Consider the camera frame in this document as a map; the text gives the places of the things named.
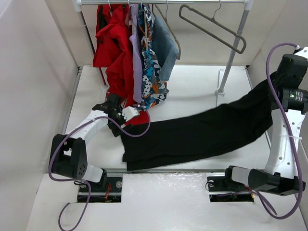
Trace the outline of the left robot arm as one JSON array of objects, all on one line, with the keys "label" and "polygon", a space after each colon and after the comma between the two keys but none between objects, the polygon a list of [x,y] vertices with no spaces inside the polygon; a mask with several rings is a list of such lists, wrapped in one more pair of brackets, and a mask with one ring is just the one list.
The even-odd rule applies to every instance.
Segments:
[{"label": "left robot arm", "polygon": [[97,132],[108,126],[114,136],[120,134],[126,122],[138,111],[128,106],[122,108],[120,97],[110,94],[104,103],[95,105],[90,114],[69,134],[57,134],[52,140],[49,175],[58,174],[71,180],[88,181],[97,191],[107,187],[104,169],[88,163],[86,146]]}]

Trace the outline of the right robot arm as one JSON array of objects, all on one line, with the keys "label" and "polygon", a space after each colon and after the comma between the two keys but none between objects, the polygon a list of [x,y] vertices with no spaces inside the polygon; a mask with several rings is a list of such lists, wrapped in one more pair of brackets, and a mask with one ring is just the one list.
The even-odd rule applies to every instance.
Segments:
[{"label": "right robot arm", "polygon": [[287,196],[305,190],[299,180],[291,142],[297,147],[300,130],[308,111],[308,92],[299,88],[308,69],[308,57],[303,51],[285,54],[271,78],[283,111],[273,102],[273,129],[270,154],[264,170],[229,166],[222,178],[225,188],[239,184],[253,190]]}]

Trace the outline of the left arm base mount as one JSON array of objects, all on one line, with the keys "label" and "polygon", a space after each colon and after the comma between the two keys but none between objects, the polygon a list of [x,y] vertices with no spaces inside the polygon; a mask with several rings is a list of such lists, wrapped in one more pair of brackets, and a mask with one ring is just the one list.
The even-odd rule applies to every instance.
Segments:
[{"label": "left arm base mount", "polygon": [[[122,179],[122,177],[108,177],[104,185],[89,182],[91,187],[89,203],[121,203]],[[77,201],[85,203],[89,195],[88,185],[79,181],[74,181],[74,184],[78,186]]]}]

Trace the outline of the black trousers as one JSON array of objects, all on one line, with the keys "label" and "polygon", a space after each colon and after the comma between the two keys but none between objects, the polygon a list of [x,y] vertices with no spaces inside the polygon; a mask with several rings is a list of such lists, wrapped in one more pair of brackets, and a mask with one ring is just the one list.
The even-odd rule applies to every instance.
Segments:
[{"label": "black trousers", "polygon": [[231,103],[189,117],[152,122],[141,137],[121,135],[128,171],[226,154],[261,137],[272,125],[266,80]]}]

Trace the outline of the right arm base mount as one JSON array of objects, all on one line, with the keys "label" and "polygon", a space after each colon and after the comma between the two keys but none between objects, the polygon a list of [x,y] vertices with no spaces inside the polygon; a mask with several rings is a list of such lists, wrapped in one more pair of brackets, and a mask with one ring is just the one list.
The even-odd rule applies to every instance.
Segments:
[{"label": "right arm base mount", "polygon": [[254,196],[243,184],[225,182],[224,176],[207,176],[205,189],[212,203],[254,202]]}]

